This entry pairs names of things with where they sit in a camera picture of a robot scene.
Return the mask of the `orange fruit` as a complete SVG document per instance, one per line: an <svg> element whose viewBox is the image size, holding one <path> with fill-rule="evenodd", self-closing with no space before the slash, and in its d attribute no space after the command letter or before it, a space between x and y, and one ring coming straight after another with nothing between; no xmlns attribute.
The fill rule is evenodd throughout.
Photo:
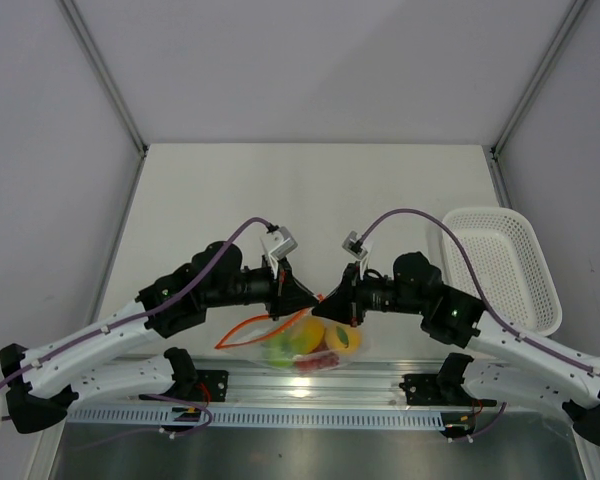
<svg viewBox="0 0 600 480"><path fill-rule="evenodd" d="M353 355L363 344L359 329L342 324L329 326L325 330L324 339L328 349L340 355Z"/></svg>

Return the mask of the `yellow green mango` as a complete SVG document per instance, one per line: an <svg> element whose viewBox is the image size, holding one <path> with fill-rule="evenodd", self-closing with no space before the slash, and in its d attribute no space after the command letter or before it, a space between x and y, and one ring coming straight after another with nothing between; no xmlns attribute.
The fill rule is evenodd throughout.
<svg viewBox="0 0 600 480"><path fill-rule="evenodd" d="M322 342L325 332L323 321L314 316L303 318L291 330L290 343L294 354L307 355Z"/></svg>

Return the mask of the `clear zip top bag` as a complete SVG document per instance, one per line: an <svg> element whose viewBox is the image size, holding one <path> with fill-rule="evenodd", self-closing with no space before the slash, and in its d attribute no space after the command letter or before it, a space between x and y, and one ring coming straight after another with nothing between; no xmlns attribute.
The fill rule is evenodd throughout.
<svg viewBox="0 0 600 480"><path fill-rule="evenodd" d="M215 348L263 367L309 374L346 366L369 345L362 329L317 317L307 308L280 320L267 314L246 319Z"/></svg>

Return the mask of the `green apple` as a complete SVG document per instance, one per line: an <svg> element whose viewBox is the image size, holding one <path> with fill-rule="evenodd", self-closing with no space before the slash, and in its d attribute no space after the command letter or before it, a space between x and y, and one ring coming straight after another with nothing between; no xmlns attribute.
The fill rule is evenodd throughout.
<svg viewBox="0 0 600 480"><path fill-rule="evenodd" d="M291 348L289 335L285 332L269 338L264 344L263 358L273 368L290 368L295 354Z"/></svg>

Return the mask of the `red grape bunch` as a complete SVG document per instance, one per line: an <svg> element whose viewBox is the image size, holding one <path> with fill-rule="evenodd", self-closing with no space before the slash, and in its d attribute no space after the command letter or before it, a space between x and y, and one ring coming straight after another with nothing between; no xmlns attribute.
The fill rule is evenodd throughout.
<svg viewBox="0 0 600 480"><path fill-rule="evenodd" d="M300 373L311 373L321 370L330 370L338 367L340 357L331 351L321 351L298 358L294 368Z"/></svg>

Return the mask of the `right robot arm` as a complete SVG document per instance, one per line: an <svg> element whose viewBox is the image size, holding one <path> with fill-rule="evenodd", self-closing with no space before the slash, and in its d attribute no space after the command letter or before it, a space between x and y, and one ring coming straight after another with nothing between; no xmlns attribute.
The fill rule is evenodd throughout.
<svg viewBox="0 0 600 480"><path fill-rule="evenodd" d="M369 311L419 315L430 338L460 348L438 373L444 401L494 400L555 414L600 447L600 357L502 318L486 301L446 285L420 252L399 256L391 276L348 264L312 313L357 327Z"/></svg>

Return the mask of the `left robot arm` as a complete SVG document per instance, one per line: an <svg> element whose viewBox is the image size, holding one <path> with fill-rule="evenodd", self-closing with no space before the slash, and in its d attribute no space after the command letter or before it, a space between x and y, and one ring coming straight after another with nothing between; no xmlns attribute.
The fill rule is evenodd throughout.
<svg viewBox="0 0 600 480"><path fill-rule="evenodd" d="M44 347L2 348L6 406L16 431L45 430L91 402L127 396L193 400L200 392L199 374L183 348L126 367L110 362L202 325L213 308L261 304L278 319L317 304L287 259L256 269L242 260L236 245L214 242L111 316Z"/></svg>

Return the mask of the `white perforated plastic basket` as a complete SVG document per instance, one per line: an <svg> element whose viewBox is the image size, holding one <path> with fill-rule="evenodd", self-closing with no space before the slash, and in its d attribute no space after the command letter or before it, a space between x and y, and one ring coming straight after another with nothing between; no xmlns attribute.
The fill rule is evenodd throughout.
<svg viewBox="0 0 600 480"><path fill-rule="evenodd" d="M487 300L521 326L543 336L562 323L562 307L531 223L501 207L464 207L443 223L464 247Z"/></svg>

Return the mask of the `aluminium mounting rail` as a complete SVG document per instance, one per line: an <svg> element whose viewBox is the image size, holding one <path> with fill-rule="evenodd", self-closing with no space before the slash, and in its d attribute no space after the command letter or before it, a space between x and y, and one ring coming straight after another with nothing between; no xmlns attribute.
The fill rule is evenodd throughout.
<svg viewBox="0 0 600 480"><path fill-rule="evenodd" d="M447 362L389 361L353 362L328 371L296 374L247 361L204 361L195 364L190 356L174 351L171 358L158 355L136 362L93 368L71 384L75 395L70 408L92 404L134 401L201 402L194 387L199 370L227 370L229 383L222 403L281 404L406 403L398 387L402 376L412 373L441 373L465 378L463 389L473 397L506 402L513 406L559 414L573 400L566 384L501 361L473 359L454 354Z"/></svg>

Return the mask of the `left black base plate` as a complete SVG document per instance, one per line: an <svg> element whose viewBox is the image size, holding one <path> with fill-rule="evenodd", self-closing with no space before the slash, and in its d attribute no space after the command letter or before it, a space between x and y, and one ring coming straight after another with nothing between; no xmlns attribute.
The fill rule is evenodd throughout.
<svg viewBox="0 0 600 480"><path fill-rule="evenodd" d="M196 399L205 403L226 401L229 383L227 370L199 370L198 382L194 387Z"/></svg>

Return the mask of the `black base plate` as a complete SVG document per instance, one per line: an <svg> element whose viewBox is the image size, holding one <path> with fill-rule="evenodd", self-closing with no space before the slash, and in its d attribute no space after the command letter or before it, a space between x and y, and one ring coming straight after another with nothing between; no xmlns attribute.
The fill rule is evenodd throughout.
<svg viewBox="0 0 600 480"><path fill-rule="evenodd" d="M199 370L198 382L194 387L196 399L205 403L226 401L229 383L227 370Z"/></svg>
<svg viewBox="0 0 600 480"><path fill-rule="evenodd" d="M495 407L497 401L477 398L467 393L462 376L445 376L441 373L412 373L402 376L398 387L404 392L410 406Z"/></svg>

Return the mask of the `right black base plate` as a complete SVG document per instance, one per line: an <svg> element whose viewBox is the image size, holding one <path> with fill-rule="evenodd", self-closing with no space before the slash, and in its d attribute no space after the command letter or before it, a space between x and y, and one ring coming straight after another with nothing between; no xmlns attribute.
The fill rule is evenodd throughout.
<svg viewBox="0 0 600 480"><path fill-rule="evenodd" d="M441 373L412 373L402 376L398 387L404 392L410 406L495 407L497 401L477 398L467 393L462 376L445 376Z"/></svg>

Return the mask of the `left corner frame post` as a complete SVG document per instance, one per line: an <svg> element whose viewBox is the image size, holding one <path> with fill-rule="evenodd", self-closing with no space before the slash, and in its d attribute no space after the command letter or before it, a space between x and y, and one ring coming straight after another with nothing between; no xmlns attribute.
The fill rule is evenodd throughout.
<svg viewBox="0 0 600 480"><path fill-rule="evenodd" d="M101 90L107 98L114 114L120 121L134 148L144 155L148 149L140 130L123 98L123 95L110 72L106 60L92 35L90 28L76 1L58 0L56 4L82 50Z"/></svg>

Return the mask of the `corner frame post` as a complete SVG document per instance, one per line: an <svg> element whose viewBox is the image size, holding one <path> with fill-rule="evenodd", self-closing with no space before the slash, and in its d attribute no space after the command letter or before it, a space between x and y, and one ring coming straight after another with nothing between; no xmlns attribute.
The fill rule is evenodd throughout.
<svg viewBox="0 0 600 480"><path fill-rule="evenodd" d="M491 147L491 154L495 160L502 155L505 147L533 106L592 4L593 1L590 0L576 0L569 3L566 13L562 16L548 45L544 48L520 97L515 102Z"/></svg>
<svg viewBox="0 0 600 480"><path fill-rule="evenodd" d="M101 90L107 98L114 114L120 121L134 148L144 155L148 149L140 130L123 98L123 95L110 72L106 60L92 35L90 28L76 1L58 0L56 4L82 50Z"/></svg>

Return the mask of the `right corner frame post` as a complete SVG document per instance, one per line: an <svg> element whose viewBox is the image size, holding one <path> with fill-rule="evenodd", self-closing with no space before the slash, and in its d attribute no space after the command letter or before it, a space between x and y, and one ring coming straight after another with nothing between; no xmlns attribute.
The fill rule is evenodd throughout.
<svg viewBox="0 0 600 480"><path fill-rule="evenodd" d="M592 4L593 1L590 0L576 0L569 3L566 13L562 16L548 45L544 48L520 97L515 102L491 147L491 154L495 160L502 155L505 147L533 106Z"/></svg>

